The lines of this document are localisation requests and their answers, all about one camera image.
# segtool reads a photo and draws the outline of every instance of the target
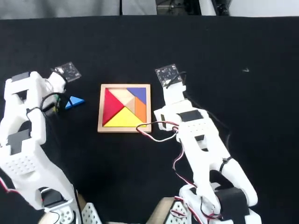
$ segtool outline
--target black tablecloth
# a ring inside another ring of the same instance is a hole
[[[33,70],[48,77],[50,68],[72,61],[82,78],[67,93],[86,103],[52,118],[61,148],[45,151],[103,220],[145,223],[159,200],[184,184],[171,168],[180,145],[97,133],[99,89],[149,83],[152,109],[161,108],[154,69],[175,63],[188,73],[189,95],[231,129],[230,152],[259,196],[254,210],[266,224],[294,223],[298,25],[299,18],[192,16],[0,21],[0,115],[7,78]],[[168,134],[153,128],[158,138]],[[186,160],[179,170],[192,177]],[[1,223],[36,223],[42,214],[13,193],[0,190],[0,200]]]

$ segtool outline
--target tangram puzzle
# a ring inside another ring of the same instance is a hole
[[[137,132],[137,125],[150,122],[149,84],[101,85],[98,132]]]

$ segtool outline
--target robotic arm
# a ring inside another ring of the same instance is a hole
[[[179,195],[203,224],[259,224],[261,218],[251,207],[257,204],[256,192],[222,143],[219,132],[207,111],[194,108],[184,98],[182,77],[175,65],[156,70],[163,87],[165,106],[154,111],[157,121],[178,124],[177,141],[193,171],[194,186],[187,184]],[[161,130],[172,131],[173,124],[159,123]],[[226,177],[233,188],[217,190],[210,183],[210,170]]]
[[[0,123],[0,167],[11,178],[14,192],[36,210],[57,213],[59,223],[81,224],[73,185],[41,148],[46,142],[42,110],[56,103],[55,95],[64,92],[66,82],[58,71],[48,79],[33,71],[6,81],[5,112]],[[24,122],[30,123],[29,129],[20,129]]]

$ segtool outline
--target beige triangle piece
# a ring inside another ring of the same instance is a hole
[[[109,91],[124,105],[135,98],[127,89],[109,88]]]
[[[133,114],[135,114],[135,97],[131,99],[126,105],[126,108],[128,108]]]

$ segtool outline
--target red triangle piece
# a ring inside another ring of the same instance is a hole
[[[106,88],[103,111],[103,126],[116,115],[124,105]]]

